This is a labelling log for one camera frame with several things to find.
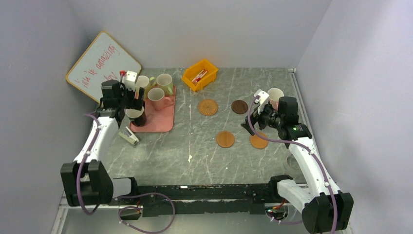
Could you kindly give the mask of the pink mug white inside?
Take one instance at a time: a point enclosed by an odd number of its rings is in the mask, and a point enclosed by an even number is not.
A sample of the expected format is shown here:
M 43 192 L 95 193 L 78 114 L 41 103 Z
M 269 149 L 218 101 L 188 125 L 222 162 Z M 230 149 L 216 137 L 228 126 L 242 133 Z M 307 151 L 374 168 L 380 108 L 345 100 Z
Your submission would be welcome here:
M 279 88 L 271 88 L 268 90 L 269 102 L 272 105 L 273 109 L 278 110 L 279 99 L 284 96 L 284 93 Z

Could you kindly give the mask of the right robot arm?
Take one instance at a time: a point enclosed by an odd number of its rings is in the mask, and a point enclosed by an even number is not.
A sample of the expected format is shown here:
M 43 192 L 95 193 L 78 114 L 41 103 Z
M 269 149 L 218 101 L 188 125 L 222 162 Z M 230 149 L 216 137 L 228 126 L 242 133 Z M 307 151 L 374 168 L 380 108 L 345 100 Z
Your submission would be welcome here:
M 354 200 L 350 193 L 344 193 L 331 178 L 315 148 L 315 141 L 309 128 L 299 122 L 298 103 L 294 97 L 281 97 L 278 108 L 269 102 L 268 93 L 259 90 L 254 94 L 248 108 L 245 122 L 241 124 L 252 136 L 259 129 L 271 127 L 277 130 L 276 143 L 285 144 L 297 161 L 308 190 L 301 188 L 290 177 L 276 176 L 269 183 L 268 197 L 273 202 L 286 199 L 300 212 L 302 222 L 310 234 L 346 230 L 349 224 Z

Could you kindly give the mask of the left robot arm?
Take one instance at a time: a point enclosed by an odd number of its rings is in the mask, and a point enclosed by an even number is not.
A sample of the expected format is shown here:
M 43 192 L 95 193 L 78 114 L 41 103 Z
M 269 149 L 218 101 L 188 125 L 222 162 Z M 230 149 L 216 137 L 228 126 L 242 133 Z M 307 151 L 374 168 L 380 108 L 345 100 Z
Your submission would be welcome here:
M 64 163 L 60 175 L 68 205 L 85 208 L 87 205 L 109 204 L 120 197 L 127 205 L 139 200 L 133 177 L 111 178 L 102 158 L 125 116 L 125 110 L 144 109 L 144 89 L 126 85 L 118 80 L 101 84 L 99 105 L 87 116 L 93 119 L 90 134 L 73 162 Z

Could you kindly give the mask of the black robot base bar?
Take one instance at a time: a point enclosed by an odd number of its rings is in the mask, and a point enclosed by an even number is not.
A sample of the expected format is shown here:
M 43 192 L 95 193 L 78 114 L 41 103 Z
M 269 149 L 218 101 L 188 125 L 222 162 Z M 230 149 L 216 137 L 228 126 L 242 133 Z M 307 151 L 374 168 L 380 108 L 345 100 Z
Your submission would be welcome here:
M 133 186 L 111 205 L 135 206 L 142 217 L 249 213 L 284 219 L 294 213 L 267 183 Z

